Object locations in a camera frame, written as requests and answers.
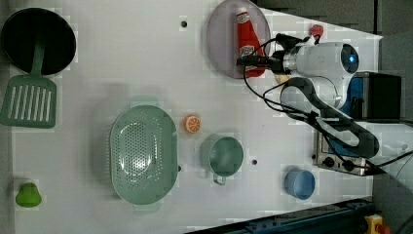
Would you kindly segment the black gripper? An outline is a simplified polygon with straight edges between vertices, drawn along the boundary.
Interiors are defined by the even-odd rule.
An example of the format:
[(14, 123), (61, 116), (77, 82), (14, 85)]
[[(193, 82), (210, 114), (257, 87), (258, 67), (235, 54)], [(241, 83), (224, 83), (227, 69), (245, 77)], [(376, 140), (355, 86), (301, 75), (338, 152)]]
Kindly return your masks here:
[(290, 56), (290, 52), (285, 50), (274, 51), (270, 56), (243, 56), (237, 59), (237, 65), (243, 66), (269, 66), (273, 73), (290, 73), (291, 69), (286, 64), (286, 59)]

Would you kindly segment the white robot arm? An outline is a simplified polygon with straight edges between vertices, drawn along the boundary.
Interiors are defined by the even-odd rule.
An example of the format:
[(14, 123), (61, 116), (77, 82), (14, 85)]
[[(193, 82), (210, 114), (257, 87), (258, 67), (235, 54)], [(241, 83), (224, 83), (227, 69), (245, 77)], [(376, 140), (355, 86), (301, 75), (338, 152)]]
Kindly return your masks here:
[(237, 66), (245, 79), (254, 70), (270, 70), (289, 79), (280, 84), (280, 100), (259, 97), (288, 117), (316, 129), (330, 153), (349, 167), (345, 157), (366, 161), (364, 170), (379, 169), (412, 188), (412, 123), (389, 118), (355, 118), (345, 113), (349, 85), (359, 57), (346, 43), (296, 43), (268, 56), (260, 48), (240, 52)]

